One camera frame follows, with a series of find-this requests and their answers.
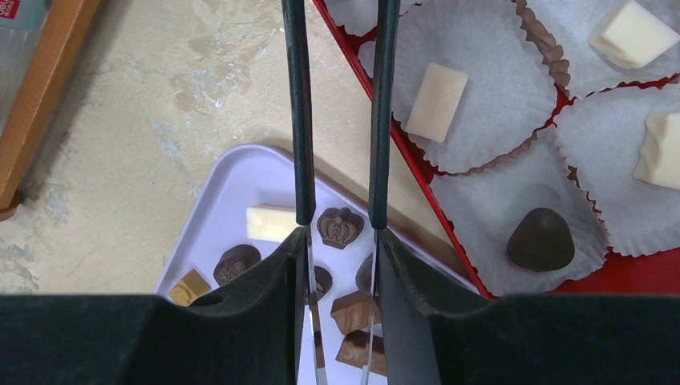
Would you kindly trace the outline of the black metal tongs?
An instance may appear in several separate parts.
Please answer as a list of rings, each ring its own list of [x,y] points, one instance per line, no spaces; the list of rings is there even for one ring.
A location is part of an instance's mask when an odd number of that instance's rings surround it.
[[[387,228],[387,198],[390,163],[391,100],[395,73],[395,41],[400,3],[378,4],[370,125],[369,219],[374,230],[371,265],[371,307],[377,307],[378,265],[381,237]],[[314,274],[310,225],[316,210],[310,63],[306,32],[305,6],[302,1],[282,2],[289,95],[293,129],[293,164],[295,175],[296,221],[304,229],[307,263],[307,298],[312,340],[314,374],[318,384],[328,382],[322,342],[321,321]]]

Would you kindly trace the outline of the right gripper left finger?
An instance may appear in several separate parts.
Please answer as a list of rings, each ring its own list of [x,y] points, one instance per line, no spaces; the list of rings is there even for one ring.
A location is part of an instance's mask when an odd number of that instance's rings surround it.
[[[191,306],[155,295],[4,295],[4,384],[294,384],[306,238]]]

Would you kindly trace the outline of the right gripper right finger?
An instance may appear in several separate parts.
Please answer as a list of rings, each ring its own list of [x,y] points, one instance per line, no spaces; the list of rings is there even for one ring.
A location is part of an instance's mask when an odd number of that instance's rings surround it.
[[[673,296],[518,294],[489,300],[378,232],[391,384],[676,384]]]

